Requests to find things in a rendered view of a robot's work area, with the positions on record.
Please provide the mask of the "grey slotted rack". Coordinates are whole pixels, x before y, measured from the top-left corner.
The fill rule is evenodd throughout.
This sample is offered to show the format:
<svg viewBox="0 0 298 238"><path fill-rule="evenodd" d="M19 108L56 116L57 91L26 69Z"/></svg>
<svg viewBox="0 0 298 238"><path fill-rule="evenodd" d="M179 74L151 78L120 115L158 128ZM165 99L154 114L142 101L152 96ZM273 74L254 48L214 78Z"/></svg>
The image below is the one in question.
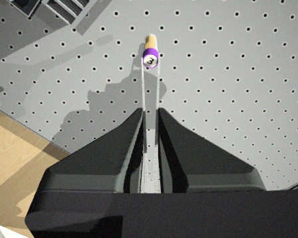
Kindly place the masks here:
<svg viewBox="0 0 298 238"><path fill-rule="evenodd" d="M98 0L42 0L41 2L75 28Z"/></svg>

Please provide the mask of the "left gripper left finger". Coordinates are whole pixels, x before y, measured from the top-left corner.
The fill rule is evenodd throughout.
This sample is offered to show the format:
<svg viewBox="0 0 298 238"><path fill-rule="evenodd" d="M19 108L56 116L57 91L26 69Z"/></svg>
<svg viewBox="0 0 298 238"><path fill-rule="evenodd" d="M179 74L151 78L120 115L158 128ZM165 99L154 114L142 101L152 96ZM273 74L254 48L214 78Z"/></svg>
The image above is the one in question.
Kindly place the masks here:
<svg viewBox="0 0 298 238"><path fill-rule="evenodd" d="M36 193L47 188L140 193L143 146L143 108L137 108L120 126L48 167Z"/></svg>

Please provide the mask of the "grey perforated base plate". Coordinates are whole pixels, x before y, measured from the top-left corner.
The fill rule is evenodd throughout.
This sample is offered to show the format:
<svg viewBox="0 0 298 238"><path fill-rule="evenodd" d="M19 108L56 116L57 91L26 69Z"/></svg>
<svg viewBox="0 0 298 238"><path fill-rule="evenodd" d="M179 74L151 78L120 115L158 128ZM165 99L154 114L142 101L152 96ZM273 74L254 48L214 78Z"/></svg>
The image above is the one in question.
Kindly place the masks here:
<svg viewBox="0 0 298 238"><path fill-rule="evenodd" d="M0 112L72 154L142 108L147 34L159 108L267 191L297 186L298 0L98 0L74 29L0 0Z"/></svg>

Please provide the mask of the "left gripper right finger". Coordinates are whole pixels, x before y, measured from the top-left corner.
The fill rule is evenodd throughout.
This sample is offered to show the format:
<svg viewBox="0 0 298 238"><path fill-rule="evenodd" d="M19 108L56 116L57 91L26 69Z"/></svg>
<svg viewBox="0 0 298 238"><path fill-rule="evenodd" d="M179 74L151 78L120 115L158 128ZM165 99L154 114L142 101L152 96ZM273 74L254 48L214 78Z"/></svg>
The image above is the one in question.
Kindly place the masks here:
<svg viewBox="0 0 298 238"><path fill-rule="evenodd" d="M158 163L161 193L267 191L255 167L182 126L165 108L158 108Z"/></svg>

